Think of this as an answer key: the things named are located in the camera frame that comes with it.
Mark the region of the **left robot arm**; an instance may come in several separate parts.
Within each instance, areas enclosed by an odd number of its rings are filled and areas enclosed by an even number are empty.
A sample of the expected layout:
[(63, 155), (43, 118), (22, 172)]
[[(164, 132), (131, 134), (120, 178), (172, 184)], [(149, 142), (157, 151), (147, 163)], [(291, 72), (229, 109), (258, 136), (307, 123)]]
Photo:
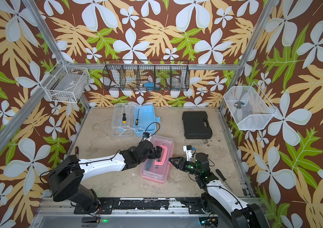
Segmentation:
[(100, 210), (101, 202), (93, 189), (81, 185), (82, 181), (105, 173), (133, 169), (148, 159), (159, 159), (161, 156), (162, 148), (148, 140), (112, 156), (97, 159), (78, 159), (76, 155), (71, 155), (49, 171), (53, 201), (69, 200), (85, 214), (94, 214)]

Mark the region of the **blue toolbox clear lid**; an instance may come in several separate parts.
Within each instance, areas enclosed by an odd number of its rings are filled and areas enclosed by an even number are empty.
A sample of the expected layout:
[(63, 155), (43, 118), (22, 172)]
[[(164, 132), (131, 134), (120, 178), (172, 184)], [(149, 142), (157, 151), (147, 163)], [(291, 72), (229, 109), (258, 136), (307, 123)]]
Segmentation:
[(144, 132), (154, 134), (161, 121), (155, 115), (153, 105), (133, 103), (115, 104), (111, 123), (111, 135), (115, 137), (142, 137)]

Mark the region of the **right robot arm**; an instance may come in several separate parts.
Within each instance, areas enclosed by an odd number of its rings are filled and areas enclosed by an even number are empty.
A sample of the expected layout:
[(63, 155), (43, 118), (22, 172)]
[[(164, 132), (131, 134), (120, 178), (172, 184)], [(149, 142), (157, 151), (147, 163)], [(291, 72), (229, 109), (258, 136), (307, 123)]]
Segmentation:
[(248, 204), (228, 190), (210, 169), (207, 154), (195, 155), (195, 162), (184, 157), (169, 158), (178, 170), (195, 176), (204, 211), (218, 216), (219, 228), (268, 228), (263, 210), (257, 204)]

